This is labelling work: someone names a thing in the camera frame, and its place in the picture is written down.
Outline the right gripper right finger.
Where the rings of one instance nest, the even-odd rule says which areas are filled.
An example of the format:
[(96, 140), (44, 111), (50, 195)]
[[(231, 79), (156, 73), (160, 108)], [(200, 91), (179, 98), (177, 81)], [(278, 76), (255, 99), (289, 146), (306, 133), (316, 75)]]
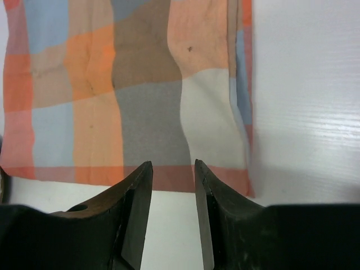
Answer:
[(205, 269), (358, 269), (358, 204), (261, 206), (195, 161)]

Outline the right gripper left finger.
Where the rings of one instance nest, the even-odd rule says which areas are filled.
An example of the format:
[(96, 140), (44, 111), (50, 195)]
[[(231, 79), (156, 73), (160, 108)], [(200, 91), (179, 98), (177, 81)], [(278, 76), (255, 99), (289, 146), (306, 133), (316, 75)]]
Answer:
[(152, 164), (67, 211), (1, 205), (2, 269), (140, 269)]

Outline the orange grey checked cloth napkin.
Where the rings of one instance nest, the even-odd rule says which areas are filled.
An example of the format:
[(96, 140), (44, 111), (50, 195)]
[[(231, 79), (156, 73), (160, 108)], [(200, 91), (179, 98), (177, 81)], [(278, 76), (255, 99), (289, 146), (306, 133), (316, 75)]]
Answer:
[(251, 1), (4, 1), (1, 167), (110, 186), (144, 161), (193, 192), (199, 159), (253, 196)]

